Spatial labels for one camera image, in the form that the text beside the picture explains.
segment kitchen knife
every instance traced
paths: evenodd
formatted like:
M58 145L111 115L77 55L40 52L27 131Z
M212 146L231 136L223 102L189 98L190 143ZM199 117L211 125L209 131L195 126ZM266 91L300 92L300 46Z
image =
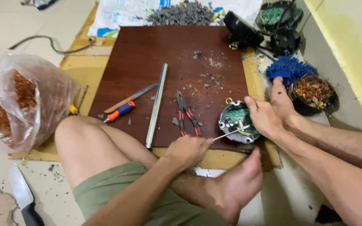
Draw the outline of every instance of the kitchen knife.
M9 169L9 181L26 226L44 226L43 220L34 209L36 204L33 194L16 163Z

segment wooden handle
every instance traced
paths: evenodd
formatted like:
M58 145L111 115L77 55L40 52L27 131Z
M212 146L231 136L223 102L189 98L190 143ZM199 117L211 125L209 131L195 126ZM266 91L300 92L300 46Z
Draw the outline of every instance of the wooden handle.
M133 101L135 100L136 97L133 95L133 96L130 96L128 97L127 99L125 100L122 100L121 102L118 102L116 105L110 107L109 109L105 110L104 113L106 114L110 114L112 112L114 112L115 110L117 110L119 107L121 107L122 105L128 103L129 101Z

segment metal rod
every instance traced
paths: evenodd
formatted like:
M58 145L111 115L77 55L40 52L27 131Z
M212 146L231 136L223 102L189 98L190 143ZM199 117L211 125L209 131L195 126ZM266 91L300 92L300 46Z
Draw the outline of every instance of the metal rod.
M145 146L148 149L152 148L154 130L156 128L158 111L160 109L160 104L161 104L161 97L163 96L164 82L166 80L166 75L167 75L167 67L168 67L168 64L164 63L163 67L161 68L160 80L158 82L158 87L157 87L157 92L156 92L156 99L155 99L154 105L153 105L152 116L150 117L148 135L146 136Z
M241 127L241 128L239 128L238 130L234 130L234 131L233 131L233 132L231 132L231 133L224 134L223 136L219 136L218 138L214 138L213 140L215 141L215 140L217 140L217 139L219 139L219 138L222 138L222 137L228 136L228 135L233 134L233 133L235 133L235 132L238 132L238 131L240 131L240 130L247 129L248 127L250 127L250 125L246 125L246 126L244 126L244 127Z

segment brown wooden board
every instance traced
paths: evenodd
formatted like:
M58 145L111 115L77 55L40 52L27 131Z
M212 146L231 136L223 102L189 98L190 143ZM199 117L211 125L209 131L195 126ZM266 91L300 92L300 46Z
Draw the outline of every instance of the brown wooden board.
M98 118L104 110L158 82L163 63L168 64L162 103L153 146L168 147L180 136L179 127L172 124L177 117L177 90L193 108L195 117L203 123L204 137L222 135L218 127L225 99L242 100L248 95L241 54L229 48L229 31L224 26L161 26L122 27L107 67L96 92L89 116ZM193 59L200 50L199 59ZM209 73L214 76L201 76ZM204 84L211 84L208 89ZM156 94L152 90L135 100L136 107L128 115L109 123L110 126L145 143ZM193 134L192 123L186 119L186 131ZM233 150L236 144L219 139L211 148Z

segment red and black pliers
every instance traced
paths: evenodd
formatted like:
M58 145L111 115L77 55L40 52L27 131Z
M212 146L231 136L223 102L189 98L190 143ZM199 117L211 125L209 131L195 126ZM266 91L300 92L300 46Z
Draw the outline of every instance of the red and black pliers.
M181 92L177 94L177 103L178 103L178 123L180 126L181 136L187 135L187 132L184 128L184 115L187 114L188 118L191 120L192 124L194 125L195 135L198 137L202 137L201 130L199 129L198 121L196 120L195 116L192 114L191 109L185 102L184 96Z

